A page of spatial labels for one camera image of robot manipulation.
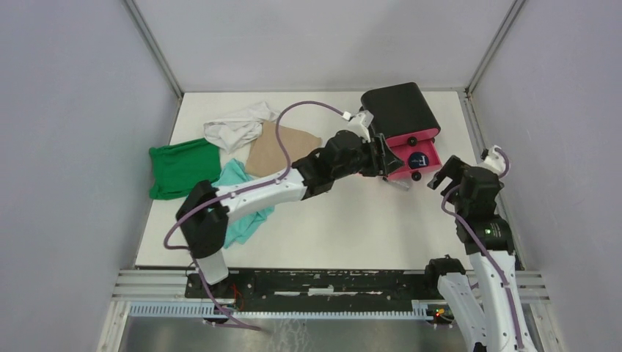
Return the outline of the blue round jar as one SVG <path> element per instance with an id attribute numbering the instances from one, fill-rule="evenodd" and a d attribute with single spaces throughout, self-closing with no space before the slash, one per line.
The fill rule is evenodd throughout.
<path id="1" fill-rule="evenodd" d="M 431 165 L 431 160 L 423 152 L 414 152 L 408 157 L 407 164 L 410 169 L 423 169 Z"/>

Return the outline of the black pink drawer organizer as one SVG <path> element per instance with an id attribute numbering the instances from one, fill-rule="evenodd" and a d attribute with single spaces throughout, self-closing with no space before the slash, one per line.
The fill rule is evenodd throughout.
<path id="1" fill-rule="evenodd" d="M 434 146 L 441 131 L 440 124 L 428 105 L 421 89 L 414 82 L 376 88 L 365 92 L 361 98 L 361 110 L 373 114 L 370 130 L 382 133 L 387 144 L 404 166 L 388 175 L 389 180 L 422 180 L 426 173 L 442 166 Z M 423 169 L 410 169 L 407 161 L 414 152 L 423 152 L 431 165 Z"/>

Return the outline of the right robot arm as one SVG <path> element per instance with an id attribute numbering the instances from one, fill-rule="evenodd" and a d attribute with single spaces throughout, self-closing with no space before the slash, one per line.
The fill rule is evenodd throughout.
<path id="1" fill-rule="evenodd" d="M 435 190 L 451 180 L 441 192 L 441 209 L 455 220 L 479 293 L 461 261 L 449 256 L 429 261 L 423 287 L 429 297 L 444 298 L 468 351 L 536 349 L 519 297 L 512 232 L 496 212 L 506 169 L 506 162 L 492 155 L 477 166 L 453 155 L 428 183 Z"/>

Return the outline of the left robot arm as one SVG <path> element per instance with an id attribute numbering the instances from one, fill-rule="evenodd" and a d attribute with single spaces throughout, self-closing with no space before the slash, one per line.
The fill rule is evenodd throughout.
<path id="1" fill-rule="evenodd" d="M 208 180 L 198 182 L 177 211 L 172 229 L 182 232 L 205 292 L 222 298 L 231 287 L 222 250 L 233 222 L 281 203 L 326 193 L 341 178 L 387 177 L 403 165 L 383 135 L 365 140 L 352 131 L 338 131 L 325 146 L 268 177 L 221 187 Z"/>

